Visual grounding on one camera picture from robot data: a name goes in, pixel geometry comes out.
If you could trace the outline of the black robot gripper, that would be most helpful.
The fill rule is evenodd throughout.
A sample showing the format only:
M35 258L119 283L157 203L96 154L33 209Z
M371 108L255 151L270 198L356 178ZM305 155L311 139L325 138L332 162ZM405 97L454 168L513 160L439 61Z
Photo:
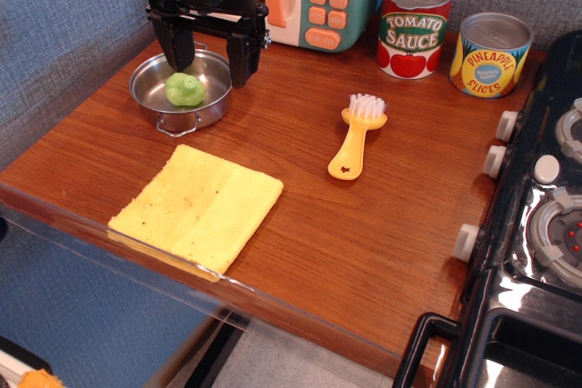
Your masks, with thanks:
M193 33L226 40L232 86L241 88L258 70L271 43L268 8L257 0L147 0L147 14L166 61L184 72L195 57Z

